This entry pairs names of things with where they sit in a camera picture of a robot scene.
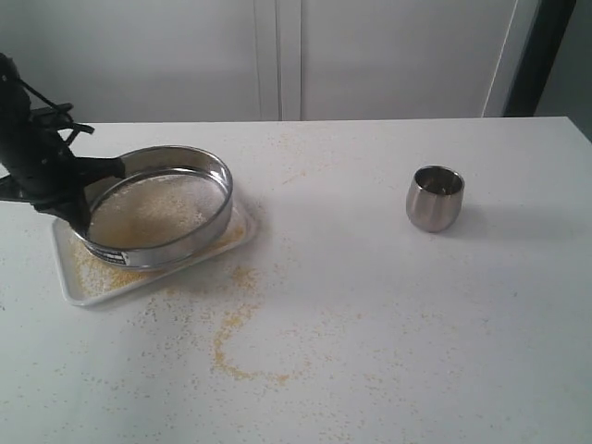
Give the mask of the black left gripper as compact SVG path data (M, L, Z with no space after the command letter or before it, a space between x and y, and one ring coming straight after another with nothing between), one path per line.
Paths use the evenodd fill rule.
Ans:
M123 179L126 167L119 157L76 157L70 151L73 138L93 131L72 122L72 108L3 109L1 165L29 194L37 212L60 218L85 235L91 212L83 188L102 179Z

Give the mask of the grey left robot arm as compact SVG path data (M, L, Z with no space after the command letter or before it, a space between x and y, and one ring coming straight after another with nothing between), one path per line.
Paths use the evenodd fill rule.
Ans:
M86 188L125 177L118 158L78 157L70 145L94 128L75 122L73 104L56 104L23 80L13 60L1 55L1 200L30 204L77 232L91 225Z

